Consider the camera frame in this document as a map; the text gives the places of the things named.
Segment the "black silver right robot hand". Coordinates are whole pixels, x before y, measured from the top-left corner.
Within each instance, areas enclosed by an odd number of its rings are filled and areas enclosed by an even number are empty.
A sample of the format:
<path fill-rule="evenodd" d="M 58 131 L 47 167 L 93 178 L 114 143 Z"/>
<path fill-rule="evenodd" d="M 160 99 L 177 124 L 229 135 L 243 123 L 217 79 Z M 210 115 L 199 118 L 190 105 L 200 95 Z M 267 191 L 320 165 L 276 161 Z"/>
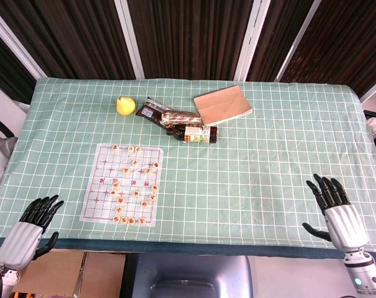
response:
<path fill-rule="evenodd" d="M 331 242 L 334 247 L 344 253 L 363 250 L 369 238 L 364 224 L 355 207 L 351 204 L 342 184 L 334 178 L 313 175 L 316 183 L 307 180 L 328 230 L 321 231 L 308 223 L 303 228 L 311 235 Z"/>

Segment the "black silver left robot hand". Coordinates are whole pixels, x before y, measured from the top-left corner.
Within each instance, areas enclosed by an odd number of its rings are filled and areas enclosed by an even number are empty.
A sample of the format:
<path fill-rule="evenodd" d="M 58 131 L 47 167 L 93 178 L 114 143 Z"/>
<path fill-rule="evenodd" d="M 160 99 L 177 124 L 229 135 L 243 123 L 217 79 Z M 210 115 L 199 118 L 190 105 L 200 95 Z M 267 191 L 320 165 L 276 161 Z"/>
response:
<path fill-rule="evenodd" d="M 58 195 L 38 198 L 28 205 L 0 247 L 0 266 L 18 271 L 51 251 L 58 232 L 53 232 L 45 246 L 40 247 L 39 244 L 56 212 L 64 204 L 58 198 Z"/>

